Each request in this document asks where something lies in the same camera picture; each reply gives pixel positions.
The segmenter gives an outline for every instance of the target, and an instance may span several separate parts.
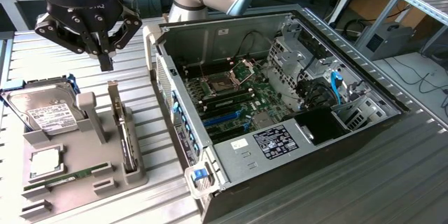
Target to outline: blue latch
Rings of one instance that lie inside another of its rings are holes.
[[[192,175],[192,179],[195,181],[200,180],[201,178],[207,178],[207,177],[208,177],[208,172],[205,168],[195,170],[195,173]]]
[[[175,104],[173,104],[173,112],[175,113],[177,112],[177,109],[179,109],[179,102],[175,102]]]
[[[7,81],[5,84],[1,87],[3,91],[11,91],[11,90],[16,90],[16,89],[23,89],[25,86],[25,81],[16,79],[12,81]]]

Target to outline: slotted metal surface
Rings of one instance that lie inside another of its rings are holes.
[[[448,26],[448,0],[404,0]]]
[[[144,20],[144,25],[160,22]],[[32,31],[16,33],[9,71],[4,78],[35,80],[73,73],[81,92],[96,94],[97,111],[109,110],[107,81],[119,81],[121,100],[133,111],[149,182],[147,185],[93,202],[39,223],[200,223],[200,213],[189,196],[184,172],[167,132],[155,91],[149,82],[143,30],[129,45],[117,51],[115,71],[103,73],[97,60],[76,55]],[[21,208],[21,146],[23,124],[4,108],[0,132],[0,223],[23,223]]]

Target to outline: blue pcie slot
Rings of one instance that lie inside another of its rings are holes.
[[[215,118],[215,119],[212,119],[212,120],[204,122],[204,126],[205,126],[205,127],[207,127],[207,126],[212,126],[212,125],[219,124],[219,123],[221,123],[221,122],[225,122],[225,121],[231,121],[231,120],[233,120],[233,119],[237,119],[237,118],[240,117],[240,115],[241,115],[241,110],[233,112],[232,114],[228,114],[228,115],[225,115],[225,116],[221,116],[220,118]]]

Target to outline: label sticker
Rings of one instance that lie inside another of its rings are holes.
[[[264,156],[275,159],[299,148],[283,125],[253,135]]]
[[[248,143],[245,141],[245,138],[236,140],[231,143],[233,150],[243,148],[244,146],[248,146]]]
[[[179,137],[179,140],[180,140],[180,145],[184,149],[184,155],[185,155],[187,161],[188,161],[189,165],[195,165],[196,164],[196,153],[192,150],[192,147],[188,143],[189,141],[188,141],[187,135],[184,133],[184,128],[183,128],[181,125],[176,125],[175,129],[176,129],[177,137]]]
[[[229,33],[229,29],[217,30],[217,35],[225,35]]]
[[[232,102],[233,102],[233,100],[232,100],[232,101],[223,102],[223,103],[219,103],[219,104],[215,105],[215,107],[221,107],[221,106],[224,106],[224,105],[227,105],[227,104],[231,104]]]
[[[27,111],[44,132],[76,125],[67,103]]]

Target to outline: green circuit board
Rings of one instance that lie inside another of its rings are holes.
[[[237,64],[232,71],[240,82],[251,75],[251,70],[244,64]],[[261,113],[263,115],[269,116],[272,120],[269,121],[271,123],[279,123],[283,117],[292,112],[287,108],[272,86],[265,81],[263,67],[253,65],[252,71],[252,76],[239,86],[232,83],[229,72],[221,72],[209,76],[192,78],[185,82],[193,104],[197,106],[199,115],[201,118],[207,117],[207,119],[203,119],[203,122],[219,119],[236,111],[240,112],[240,116],[236,119],[205,126],[213,143],[225,141],[239,135],[261,129],[263,127],[256,124],[253,118]],[[248,89],[253,90],[253,95],[244,102],[223,106],[225,107],[225,113],[209,116],[209,112],[203,111],[200,101],[204,98],[219,97],[223,94],[229,94],[237,90]]]

